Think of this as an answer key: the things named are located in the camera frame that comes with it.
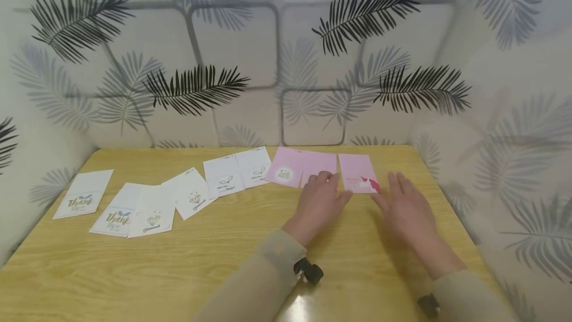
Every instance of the white card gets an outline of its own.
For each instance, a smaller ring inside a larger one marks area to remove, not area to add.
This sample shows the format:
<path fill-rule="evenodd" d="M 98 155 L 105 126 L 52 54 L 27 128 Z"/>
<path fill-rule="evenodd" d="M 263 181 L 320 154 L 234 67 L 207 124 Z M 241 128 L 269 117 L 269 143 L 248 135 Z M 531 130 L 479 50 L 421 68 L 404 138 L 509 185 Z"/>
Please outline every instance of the white card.
<path fill-rule="evenodd" d="M 187 220 L 216 200 L 209 197 L 207 182 L 195 168 L 183 173 L 172 198 L 183 220 Z"/>
<path fill-rule="evenodd" d="M 266 147 L 239 152 L 236 154 L 236 160 L 245 188 L 270 183 L 264 180 L 264 176 L 266 176 L 266 172 L 271 164 Z"/>
<path fill-rule="evenodd" d="M 223 197 L 244 190 L 236 156 L 220 157 L 204 161 L 205 178 L 209 187 L 209 198 Z"/>
<path fill-rule="evenodd" d="M 90 233 L 127 238 L 139 193 L 146 185 L 125 183 L 89 230 Z"/>
<path fill-rule="evenodd" d="M 95 213 L 112 174 L 113 169 L 76 175 L 53 219 Z"/>
<path fill-rule="evenodd" d="M 173 228 L 175 206 L 161 185 L 141 187 L 128 238 L 168 232 Z"/>

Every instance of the pink card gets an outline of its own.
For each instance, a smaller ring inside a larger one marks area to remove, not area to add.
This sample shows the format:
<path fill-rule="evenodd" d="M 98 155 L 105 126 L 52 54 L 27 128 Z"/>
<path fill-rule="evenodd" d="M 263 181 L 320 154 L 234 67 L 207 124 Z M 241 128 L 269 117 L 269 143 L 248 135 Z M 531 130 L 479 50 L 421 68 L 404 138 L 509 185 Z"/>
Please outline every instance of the pink card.
<path fill-rule="evenodd" d="M 354 193 L 380 193 L 369 156 L 365 154 L 338 154 L 344 189 Z"/>
<path fill-rule="evenodd" d="M 302 151 L 278 147 L 264 180 L 297 188 L 302 176 L 303 156 Z"/>
<path fill-rule="evenodd" d="M 302 182 L 301 187 L 308 183 L 310 175 L 318 175 L 321 171 L 328 171 L 335 174 L 338 171 L 338 160 L 335 154 L 302 151 L 304 153 L 304 163 L 302 164 Z"/>

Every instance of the person's right hand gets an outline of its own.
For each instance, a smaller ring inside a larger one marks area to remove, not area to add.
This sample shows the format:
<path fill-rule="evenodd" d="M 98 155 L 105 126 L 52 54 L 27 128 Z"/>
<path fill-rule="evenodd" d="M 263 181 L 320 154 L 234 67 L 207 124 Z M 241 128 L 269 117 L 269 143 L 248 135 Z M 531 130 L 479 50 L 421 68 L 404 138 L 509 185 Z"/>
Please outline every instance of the person's right hand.
<path fill-rule="evenodd" d="M 429 276 L 441 276 L 464 270 L 467 266 L 437 233 L 435 216 L 428 200 L 402 173 L 388 174 L 392 202 L 381 194 L 372 194 L 383 210 L 385 221 L 417 254 Z"/>
<path fill-rule="evenodd" d="M 372 194 L 383 211 L 385 221 L 406 244 L 416 248 L 428 239 L 438 238 L 435 216 L 428 200 L 402 173 L 388 174 L 392 202 L 381 194 Z"/>

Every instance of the hand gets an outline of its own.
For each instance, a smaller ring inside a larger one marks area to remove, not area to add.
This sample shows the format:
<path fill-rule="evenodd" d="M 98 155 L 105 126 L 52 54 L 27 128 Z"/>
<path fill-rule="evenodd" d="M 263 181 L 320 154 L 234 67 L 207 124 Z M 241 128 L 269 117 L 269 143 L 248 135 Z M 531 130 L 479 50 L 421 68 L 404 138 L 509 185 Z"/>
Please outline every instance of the hand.
<path fill-rule="evenodd" d="M 282 230 L 307 247 L 312 239 L 342 213 L 350 201 L 353 194 L 350 190 L 342 191 L 339 196 L 336 194 L 339 180 L 338 174 L 332 175 L 327 171 L 310 175 L 300 194 L 296 213 Z"/>
<path fill-rule="evenodd" d="M 413 249 L 433 280 L 467 266 L 437 233 L 428 200 L 402 173 L 388 174 L 392 203 L 380 194 L 373 201 L 383 210 L 387 224 Z"/>
<path fill-rule="evenodd" d="M 391 230 L 413 249 L 428 240 L 438 239 L 435 216 L 428 200 L 403 173 L 395 176 L 390 172 L 387 178 L 392 204 L 381 194 L 371 197 L 383 211 Z"/>

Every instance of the pink card with white circle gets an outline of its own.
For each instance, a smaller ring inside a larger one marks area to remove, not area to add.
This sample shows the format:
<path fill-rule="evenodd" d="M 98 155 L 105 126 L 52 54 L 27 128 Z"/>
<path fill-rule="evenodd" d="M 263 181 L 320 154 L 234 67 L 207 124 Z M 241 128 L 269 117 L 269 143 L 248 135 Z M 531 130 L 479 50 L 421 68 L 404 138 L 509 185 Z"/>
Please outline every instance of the pink card with white circle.
<path fill-rule="evenodd" d="M 297 188 L 302 178 L 303 157 L 302 151 L 278 147 L 264 180 Z"/>

